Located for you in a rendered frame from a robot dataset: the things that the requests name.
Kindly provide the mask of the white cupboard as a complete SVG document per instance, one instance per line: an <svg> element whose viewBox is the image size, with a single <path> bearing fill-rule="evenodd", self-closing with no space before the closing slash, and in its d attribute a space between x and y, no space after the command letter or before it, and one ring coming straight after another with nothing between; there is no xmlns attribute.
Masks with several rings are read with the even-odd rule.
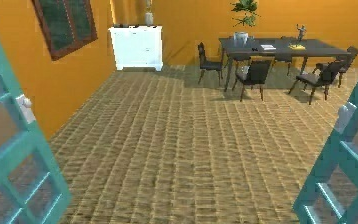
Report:
<svg viewBox="0 0 358 224"><path fill-rule="evenodd" d="M163 68L161 26L110 27L115 66L124 68Z"/></svg>

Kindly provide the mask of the white plant pot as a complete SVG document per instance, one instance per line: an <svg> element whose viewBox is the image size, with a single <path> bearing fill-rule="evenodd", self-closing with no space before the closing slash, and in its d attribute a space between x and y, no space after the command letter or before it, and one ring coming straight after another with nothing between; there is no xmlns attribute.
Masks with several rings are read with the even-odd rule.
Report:
<svg viewBox="0 0 358 224"><path fill-rule="evenodd" d="M234 35L233 35L233 40L234 41L239 41L243 44L246 44L247 43L247 40L248 40L248 33L247 32L235 32Z"/></svg>

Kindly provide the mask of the grey vase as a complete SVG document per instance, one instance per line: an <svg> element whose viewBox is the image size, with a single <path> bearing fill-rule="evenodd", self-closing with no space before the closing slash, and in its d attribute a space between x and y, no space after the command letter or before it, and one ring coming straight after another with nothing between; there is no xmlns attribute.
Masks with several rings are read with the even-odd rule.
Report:
<svg viewBox="0 0 358 224"><path fill-rule="evenodd" d="M145 24L147 26L153 25L153 12L152 12L152 0L145 0Z"/></svg>

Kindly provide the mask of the dark grey dining table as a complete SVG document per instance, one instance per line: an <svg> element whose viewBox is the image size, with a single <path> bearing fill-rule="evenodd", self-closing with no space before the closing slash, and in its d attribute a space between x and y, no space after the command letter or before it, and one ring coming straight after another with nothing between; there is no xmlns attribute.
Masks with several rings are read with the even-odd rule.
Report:
<svg viewBox="0 0 358 224"><path fill-rule="evenodd" d="M235 55L248 54L253 56L266 56L273 57L276 54L286 53L292 57L302 57L303 63L300 72L303 72L307 61L311 57L336 57L339 55L348 55L346 50L342 50L338 47L329 45L319 39L305 39L302 40L301 44L304 46L302 50L294 50L289 46L287 48L282 47L282 41L280 38L255 38L247 41L246 44L241 42L228 43L227 38L219 39L222 48L222 56L227 56L227 73L225 75L224 91L227 91L231 78L233 68L233 57ZM265 51L260 45L273 45L276 50ZM258 52L253 52L252 48L258 48Z"/></svg>

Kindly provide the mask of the green house plant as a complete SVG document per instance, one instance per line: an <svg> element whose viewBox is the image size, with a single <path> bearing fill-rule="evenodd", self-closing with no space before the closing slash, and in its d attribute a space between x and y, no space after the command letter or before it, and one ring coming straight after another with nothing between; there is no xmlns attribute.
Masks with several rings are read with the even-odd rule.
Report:
<svg viewBox="0 0 358 224"><path fill-rule="evenodd" d="M257 13L257 0L237 0L235 3L232 3L232 6L232 12L243 14L242 17L235 18L236 25L249 27L254 27L256 25L256 19L259 16Z"/></svg>

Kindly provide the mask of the grey statuette on yellow base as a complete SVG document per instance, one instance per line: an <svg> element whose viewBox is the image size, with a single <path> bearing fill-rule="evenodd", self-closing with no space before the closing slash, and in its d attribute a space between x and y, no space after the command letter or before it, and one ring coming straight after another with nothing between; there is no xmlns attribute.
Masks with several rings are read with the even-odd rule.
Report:
<svg viewBox="0 0 358 224"><path fill-rule="evenodd" d="M289 44L289 47L294 50L302 50L304 46L301 44L303 37L306 33L306 27L304 25L296 25L296 29L298 30L298 36L296 40Z"/></svg>

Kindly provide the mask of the brown framed window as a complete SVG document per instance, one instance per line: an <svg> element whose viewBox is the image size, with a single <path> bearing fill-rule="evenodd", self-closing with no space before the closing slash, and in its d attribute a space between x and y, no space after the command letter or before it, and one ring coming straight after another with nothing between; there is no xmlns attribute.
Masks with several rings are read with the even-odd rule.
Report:
<svg viewBox="0 0 358 224"><path fill-rule="evenodd" d="M31 0L51 59L97 39L90 0Z"/></svg>

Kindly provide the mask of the teal glazed room door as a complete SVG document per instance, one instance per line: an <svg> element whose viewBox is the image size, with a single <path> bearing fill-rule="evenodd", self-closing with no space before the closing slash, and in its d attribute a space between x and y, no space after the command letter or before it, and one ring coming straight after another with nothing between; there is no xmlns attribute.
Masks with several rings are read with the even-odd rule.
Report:
<svg viewBox="0 0 358 224"><path fill-rule="evenodd" d="M357 109L332 129L293 204L299 224L358 224L358 82L347 102Z"/></svg>
<svg viewBox="0 0 358 224"><path fill-rule="evenodd" d="M71 193L37 120L24 119L22 94L0 44L0 224L58 224Z"/></svg>

